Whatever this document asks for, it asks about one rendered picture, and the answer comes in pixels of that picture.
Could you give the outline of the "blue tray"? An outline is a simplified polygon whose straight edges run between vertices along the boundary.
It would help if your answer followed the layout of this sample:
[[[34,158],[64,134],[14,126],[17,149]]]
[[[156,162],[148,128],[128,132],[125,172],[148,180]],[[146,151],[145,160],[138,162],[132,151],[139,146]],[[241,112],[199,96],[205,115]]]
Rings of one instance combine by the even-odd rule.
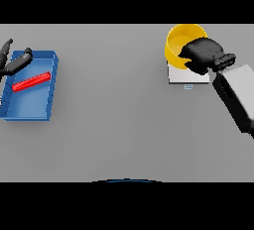
[[[49,121],[52,115],[59,59],[55,51],[33,51],[33,61],[13,76],[6,76],[0,100],[0,119]],[[49,71],[51,79],[19,92],[14,83]]]

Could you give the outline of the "dark robot right hand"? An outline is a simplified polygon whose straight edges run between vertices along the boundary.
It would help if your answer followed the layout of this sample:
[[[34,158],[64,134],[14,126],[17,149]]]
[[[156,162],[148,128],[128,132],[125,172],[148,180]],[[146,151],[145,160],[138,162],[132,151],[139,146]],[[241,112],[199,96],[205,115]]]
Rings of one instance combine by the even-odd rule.
[[[200,75],[207,74],[209,69],[219,72],[236,61],[235,54],[227,54],[218,42],[209,38],[198,38],[187,43],[179,58],[186,58],[185,66]]]

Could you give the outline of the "pale square measuring scale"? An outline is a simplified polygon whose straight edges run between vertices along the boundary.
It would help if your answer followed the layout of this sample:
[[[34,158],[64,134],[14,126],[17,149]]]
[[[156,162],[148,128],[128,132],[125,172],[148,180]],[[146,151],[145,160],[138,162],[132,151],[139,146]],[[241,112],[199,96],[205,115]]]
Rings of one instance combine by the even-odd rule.
[[[169,84],[180,84],[185,89],[192,89],[195,84],[210,84],[210,77],[206,75],[199,75],[189,69],[179,69],[171,64],[168,65],[168,79]]]

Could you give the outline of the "yellow bowl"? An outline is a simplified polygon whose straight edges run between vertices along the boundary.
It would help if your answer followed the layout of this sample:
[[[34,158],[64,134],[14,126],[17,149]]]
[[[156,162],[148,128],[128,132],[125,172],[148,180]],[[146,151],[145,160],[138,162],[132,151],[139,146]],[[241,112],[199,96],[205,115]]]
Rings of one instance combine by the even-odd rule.
[[[167,63],[177,69],[187,69],[187,58],[179,57],[179,54],[187,43],[198,39],[207,38],[206,31],[198,24],[177,24],[172,27],[165,41],[165,58]]]

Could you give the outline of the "dark robot left hand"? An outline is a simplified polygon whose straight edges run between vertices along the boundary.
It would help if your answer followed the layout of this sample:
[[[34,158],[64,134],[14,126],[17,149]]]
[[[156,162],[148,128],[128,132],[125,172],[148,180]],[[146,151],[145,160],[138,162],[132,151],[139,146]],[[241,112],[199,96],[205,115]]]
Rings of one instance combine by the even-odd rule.
[[[29,65],[33,60],[32,50],[30,48],[26,48],[20,56],[10,62],[7,62],[7,57],[12,43],[13,40],[9,39],[0,49],[0,81],[3,76],[12,76],[16,74]]]

